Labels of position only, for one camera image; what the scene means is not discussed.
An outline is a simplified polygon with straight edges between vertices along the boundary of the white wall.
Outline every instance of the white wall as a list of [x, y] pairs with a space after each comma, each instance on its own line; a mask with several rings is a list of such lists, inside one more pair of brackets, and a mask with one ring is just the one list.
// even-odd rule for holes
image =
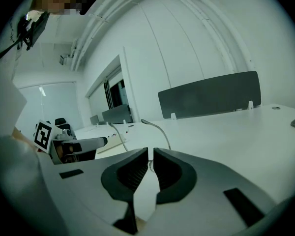
[[142, 1], [90, 53], [84, 69], [87, 91], [120, 56], [135, 121], [163, 119], [160, 91], [230, 73], [201, 21], [179, 0]]
[[295, 26], [277, 0], [212, 0], [246, 43], [263, 104], [295, 108]]
[[81, 72], [71, 72], [66, 69], [63, 69], [62, 71], [57, 71], [56, 69], [33, 72], [28, 71], [17, 73], [13, 79], [13, 83], [17, 88], [58, 82], [76, 82], [78, 106], [80, 109], [82, 122], [84, 127], [90, 126], [91, 122], [89, 118], [92, 115], [90, 111], [89, 100], [85, 98], [86, 87]]

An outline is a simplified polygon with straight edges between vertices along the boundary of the white shirt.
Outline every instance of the white shirt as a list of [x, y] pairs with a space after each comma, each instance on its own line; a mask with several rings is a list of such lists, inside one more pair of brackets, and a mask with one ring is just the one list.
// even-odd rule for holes
[[[17, 40], [17, 24], [30, 9], [32, 0], [24, 0], [0, 35], [0, 52]], [[26, 104], [25, 98], [13, 85], [12, 79], [19, 52], [14, 46], [0, 59], [0, 136], [11, 135], [13, 128]]]

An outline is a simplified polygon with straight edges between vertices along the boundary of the person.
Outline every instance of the person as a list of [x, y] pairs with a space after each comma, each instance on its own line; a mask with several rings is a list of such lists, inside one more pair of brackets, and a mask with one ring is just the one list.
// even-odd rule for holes
[[[81, 8], [84, 0], [25, 0], [14, 12], [0, 36], [0, 52], [11, 46], [18, 38], [17, 25], [19, 20], [27, 15], [36, 21], [42, 12], [65, 14], [70, 9]], [[22, 53], [20, 44], [14, 46], [0, 59], [0, 137], [11, 136], [21, 140], [36, 149], [15, 127], [16, 121], [26, 104], [26, 100], [13, 85], [12, 80], [18, 59]]]

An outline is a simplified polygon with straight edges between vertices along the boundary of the office room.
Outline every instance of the office room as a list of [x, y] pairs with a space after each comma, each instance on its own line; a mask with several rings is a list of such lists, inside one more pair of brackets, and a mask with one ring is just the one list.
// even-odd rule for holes
[[17, 230], [295, 226], [295, 1], [13, 1], [0, 195]]

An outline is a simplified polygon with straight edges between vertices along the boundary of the ceiling pipe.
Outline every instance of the ceiling pipe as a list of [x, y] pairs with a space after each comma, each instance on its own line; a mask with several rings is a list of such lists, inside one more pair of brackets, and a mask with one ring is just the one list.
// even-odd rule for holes
[[214, 29], [213, 25], [211, 25], [208, 21], [210, 20], [209, 17], [200, 10], [194, 2], [191, 0], [180, 0], [184, 3], [195, 15], [199, 20], [203, 23], [206, 30], [209, 32], [211, 38], [215, 42], [215, 46], [221, 53], [221, 58], [225, 65], [225, 68], [228, 69], [231, 73], [236, 73], [237, 69], [234, 63], [234, 59], [230, 52], [228, 52], [227, 48], [224, 46], [223, 41], [221, 40], [220, 36], [217, 34], [217, 31]]
[[255, 71], [256, 68], [252, 61], [253, 59], [251, 57], [251, 54], [245, 42], [243, 41], [242, 37], [240, 36], [238, 30], [231, 22], [231, 20], [224, 14], [224, 12], [217, 5], [215, 5], [215, 3], [212, 2], [212, 0], [200, 0], [200, 1], [203, 2], [206, 6], [208, 6], [211, 10], [213, 10], [216, 13], [216, 15], [221, 19], [221, 21], [224, 23], [224, 25], [227, 27], [227, 29], [230, 31], [233, 38], [237, 42], [239, 49], [242, 52], [242, 55], [248, 67], [248, 71]]
[[85, 45], [85, 42], [89, 36], [89, 32], [93, 27], [93, 24], [95, 23], [96, 19], [102, 19], [101, 21], [105, 21], [104, 17], [101, 17], [100, 15], [103, 14], [103, 12], [105, 11], [105, 9], [109, 8], [110, 3], [112, 3], [115, 0], [104, 0], [103, 3], [99, 6], [99, 8], [95, 11], [94, 16], [90, 19], [90, 21], [88, 22], [88, 25], [86, 26], [86, 29], [84, 30], [81, 38], [78, 41], [78, 46], [75, 50], [74, 53], [74, 57], [72, 60], [72, 64], [71, 64], [71, 71], [73, 70], [77, 70], [81, 59], [78, 59], [80, 57], [81, 54], [81, 50], [83, 48], [83, 46]]
[[[120, 11], [122, 8], [124, 8], [126, 5], [130, 4], [132, 1], [134, 0], [117, 0], [102, 16], [102, 18], [104, 18], [105, 20], [108, 20], [109, 18], [111, 18], [112, 16], [114, 16], [118, 11]], [[93, 28], [93, 30], [91, 31], [91, 33], [89, 34], [87, 40], [85, 41], [85, 44], [82, 47], [82, 50], [79, 52], [79, 59], [75, 65], [75, 70], [77, 70], [79, 68], [80, 62], [86, 52], [86, 50], [88, 49], [90, 43], [92, 42], [92, 40], [94, 39], [95, 35], [97, 34], [97, 32], [100, 30], [100, 28], [104, 25], [103, 22], [97, 22]]]

